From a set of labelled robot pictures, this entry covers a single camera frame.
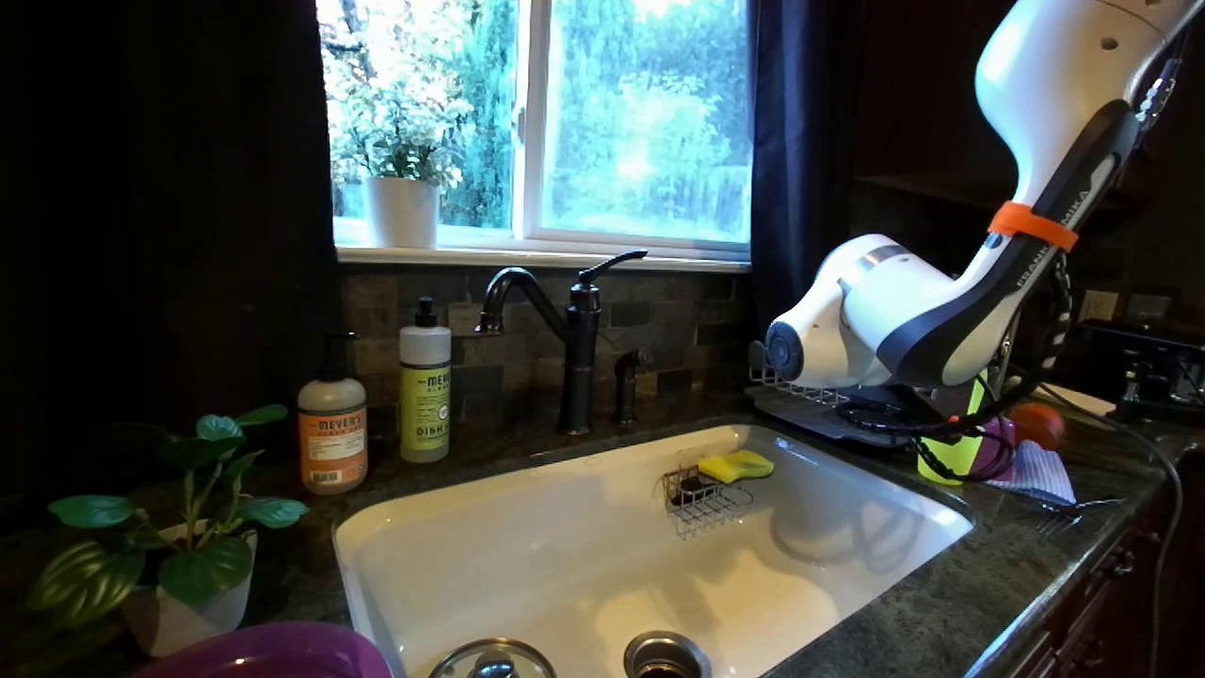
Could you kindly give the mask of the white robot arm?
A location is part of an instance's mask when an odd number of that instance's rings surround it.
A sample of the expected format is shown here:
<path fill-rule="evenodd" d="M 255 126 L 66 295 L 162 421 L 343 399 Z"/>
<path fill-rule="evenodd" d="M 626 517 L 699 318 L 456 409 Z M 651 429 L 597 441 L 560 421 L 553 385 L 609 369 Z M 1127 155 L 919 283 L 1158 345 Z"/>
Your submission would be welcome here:
<path fill-rule="evenodd" d="M 1174 87 L 1170 43 L 1205 0 L 1013 0 L 974 60 L 974 101 L 1015 183 L 950 278 L 884 234 L 835 243 L 764 332 L 786 386 L 955 386 L 1132 155 Z"/>

